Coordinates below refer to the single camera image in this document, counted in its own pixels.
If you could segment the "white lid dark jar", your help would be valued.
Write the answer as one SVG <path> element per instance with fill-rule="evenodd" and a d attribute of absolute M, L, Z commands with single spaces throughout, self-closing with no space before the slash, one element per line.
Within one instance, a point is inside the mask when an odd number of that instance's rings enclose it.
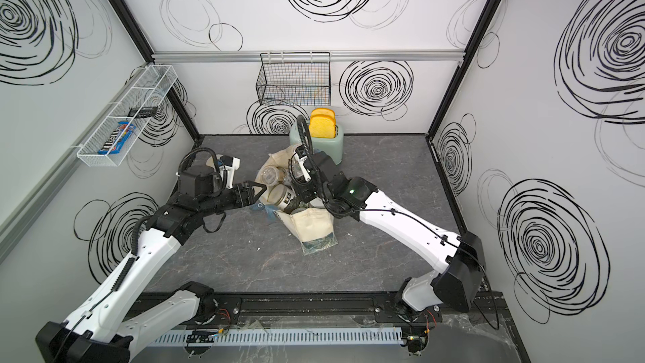
<path fill-rule="evenodd" d="M 292 213 L 300 207 L 300 198 L 288 186 L 279 184 L 272 188 L 267 197 L 267 202 L 284 213 Z"/>

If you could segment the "beige canvas tote bag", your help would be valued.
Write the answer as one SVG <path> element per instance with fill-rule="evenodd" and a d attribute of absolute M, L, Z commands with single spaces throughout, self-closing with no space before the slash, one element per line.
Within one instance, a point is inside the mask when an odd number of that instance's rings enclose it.
<path fill-rule="evenodd" d="M 297 145 L 293 145 L 270 154 L 260 171 L 266 166 L 283 167 L 287 174 L 282 184 L 290 187 L 297 194 L 297 178 L 292 171 L 296 148 Z M 257 183 L 262 183 L 260 171 L 256 175 Z M 299 240 L 304 255 L 311 255 L 337 245 L 338 242 L 334 234 L 334 217 L 324 208 L 320 199 L 316 198 L 310 203 L 300 200 L 298 209 L 292 213 L 284 213 L 267 202 L 268 194 L 272 188 L 267 187 L 260 202 L 267 206 L 271 214 L 285 225 L 292 236 Z"/>

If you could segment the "clear lid seed jar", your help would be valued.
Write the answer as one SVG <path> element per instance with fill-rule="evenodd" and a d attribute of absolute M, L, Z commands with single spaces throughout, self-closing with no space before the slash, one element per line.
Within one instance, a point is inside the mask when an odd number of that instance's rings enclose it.
<path fill-rule="evenodd" d="M 260 171 L 260 181 L 268 188 L 284 183 L 286 170 L 280 166 L 266 166 Z"/>

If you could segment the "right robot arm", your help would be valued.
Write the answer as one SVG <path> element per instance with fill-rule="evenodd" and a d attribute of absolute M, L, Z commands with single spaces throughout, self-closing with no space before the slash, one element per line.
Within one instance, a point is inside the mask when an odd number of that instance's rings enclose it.
<path fill-rule="evenodd" d="M 411 277 L 398 293 L 399 302 L 418 312 L 444 304 L 468 313 L 485 276 L 480 238 L 441 229 L 406 210 L 366 179 L 347 178 L 324 152 L 297 146 L 289 173 L 298 196 L 305 202 L 320 198 L 334 218 L 351 217 L 390 235 L 420 255 L 431 267 Z"/>

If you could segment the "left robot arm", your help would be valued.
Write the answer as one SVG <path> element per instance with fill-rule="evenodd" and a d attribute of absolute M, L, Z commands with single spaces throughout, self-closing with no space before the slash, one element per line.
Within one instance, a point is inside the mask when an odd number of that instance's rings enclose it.
<path fill-rule="evenodd" d="M 132 319 L 126 315 L 161 267 L 203 227 L 210 215 L 256 204 L 266 186 L 244 181 L 217 195 L 175 192 L 134 227 L 131 251 L 98 289 L 61 322 L 35 337 L 46 362 L 130 362 L 179 324 L 209 324 L 221 309 L 211 287 L 188 282 Z"/>

